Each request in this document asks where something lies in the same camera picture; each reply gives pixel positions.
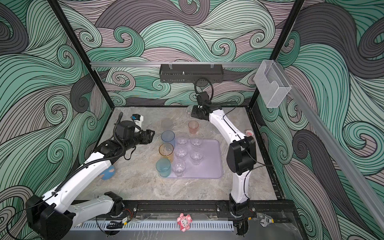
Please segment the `teal translucent cup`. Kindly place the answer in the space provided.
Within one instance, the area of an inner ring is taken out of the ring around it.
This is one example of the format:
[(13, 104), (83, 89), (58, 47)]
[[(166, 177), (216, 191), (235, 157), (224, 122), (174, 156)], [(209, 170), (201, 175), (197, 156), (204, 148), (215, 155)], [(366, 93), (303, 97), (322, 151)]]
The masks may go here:
[(156, 169), (162, 178), (167, 178), (171, 174), (171, 162), (169, 159), (159, 159), (156, 163)]

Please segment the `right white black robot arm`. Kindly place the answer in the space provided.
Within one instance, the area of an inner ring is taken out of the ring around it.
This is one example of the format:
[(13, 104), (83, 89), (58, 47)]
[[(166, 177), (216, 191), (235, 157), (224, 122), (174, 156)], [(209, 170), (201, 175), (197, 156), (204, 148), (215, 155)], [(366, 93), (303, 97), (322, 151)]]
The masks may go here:
[[(211, 87), (211, 95), (199, 92), (199, 81), (207, 82)], [(244, 215), (250, 207), (248, 196), (249, 177), (257, 163), (256, 141), (252, 136), (242, 133), (227, 117), (220, 104), (212, 103), (213, 84), (206, 78), (193, 81), (197, 104), (193, 106), (191, 117), (205, 120), (215, 126), (229, 145), (227, 165), (233, 173), (233, 185), (230, 193), (230, 212), (238, 217)]]

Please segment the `yellow translucent cup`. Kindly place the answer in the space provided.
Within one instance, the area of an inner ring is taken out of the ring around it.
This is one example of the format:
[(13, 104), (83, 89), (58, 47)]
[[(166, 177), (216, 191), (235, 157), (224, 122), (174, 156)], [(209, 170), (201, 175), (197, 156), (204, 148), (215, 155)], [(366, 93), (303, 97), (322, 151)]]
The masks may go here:
[(174, 146), (171, 143), (163, 143), (159, 147), (160, 155), (171, 163), (174, 160)]

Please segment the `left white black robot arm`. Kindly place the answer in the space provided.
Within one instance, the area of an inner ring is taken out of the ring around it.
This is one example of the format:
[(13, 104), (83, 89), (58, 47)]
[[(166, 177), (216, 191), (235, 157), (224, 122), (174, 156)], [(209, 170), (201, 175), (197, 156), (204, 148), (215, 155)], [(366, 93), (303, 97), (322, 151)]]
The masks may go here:
[(143, 130), (144, 117), (133, 114), (123, 121), (120, 113), (113, 137), (101, 143), (90, 157), (70, 173), (55, 188), (42, 197), (33, 195), (26, 202), (27, 225), (44, 240), (60, 240), (69, 230), (102, 215), (120, 217), (124, 211), (123, 199), (106, 192), (94, 200), (74, 205), (76, 197), (97, 177), (113, 166), (128, 150), (153, 141), (155, 131)]

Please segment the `clear glass cup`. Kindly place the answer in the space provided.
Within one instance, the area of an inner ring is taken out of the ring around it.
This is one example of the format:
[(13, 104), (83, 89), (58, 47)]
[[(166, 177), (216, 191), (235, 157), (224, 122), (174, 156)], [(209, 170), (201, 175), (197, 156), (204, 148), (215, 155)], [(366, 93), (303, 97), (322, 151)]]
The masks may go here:
[(173, 162), (172, 170), (177, 177), (182, 177), (186, 171), (186, 162), (182, 159), (176, 159)]
[(178, 145), (186, 145), (189, 141), (189, 136), (188, 135), (178, 135), (176, 137), (176, 143)]
[(187, 117), (191, 117), (192, 110), (193, 110), (193, 106), (188, 106), (186, 108), (186, 115), (187, 115)]
[(204, 143), (204, 139), (202, 137), (199, 137), (199, 136), (192, 136), (190, 138), (190, 143), (194, 147), (201, 147)]
[(189, 155), (188, 147), (184, 145), (176, 146), (174, 149), (174, 154), (179, 159), (185, 159)]
[(190, 158), (193, 165), (200, 165), (204, 159), (203, 150), (201, 148), (192, 148), (190, 151)]

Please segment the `blue translucent cup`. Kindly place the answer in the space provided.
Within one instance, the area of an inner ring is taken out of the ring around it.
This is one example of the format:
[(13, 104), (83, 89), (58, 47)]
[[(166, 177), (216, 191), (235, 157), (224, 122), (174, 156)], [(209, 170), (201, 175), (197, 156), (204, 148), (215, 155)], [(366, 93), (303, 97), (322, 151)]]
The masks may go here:
[(172, 146), (175, 146), (176, 135), (173, 131), (164, 131), (161, 134), (161, 139), (164, 143), (170, 143)]

